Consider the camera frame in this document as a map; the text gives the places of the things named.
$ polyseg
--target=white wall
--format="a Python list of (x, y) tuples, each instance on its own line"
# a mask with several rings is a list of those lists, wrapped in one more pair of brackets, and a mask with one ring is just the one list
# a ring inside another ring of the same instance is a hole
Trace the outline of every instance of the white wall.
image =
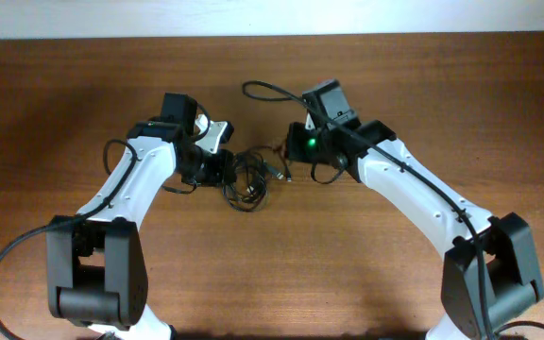
[(543, 0), (0, 0), (0, 39), (517, 30)]

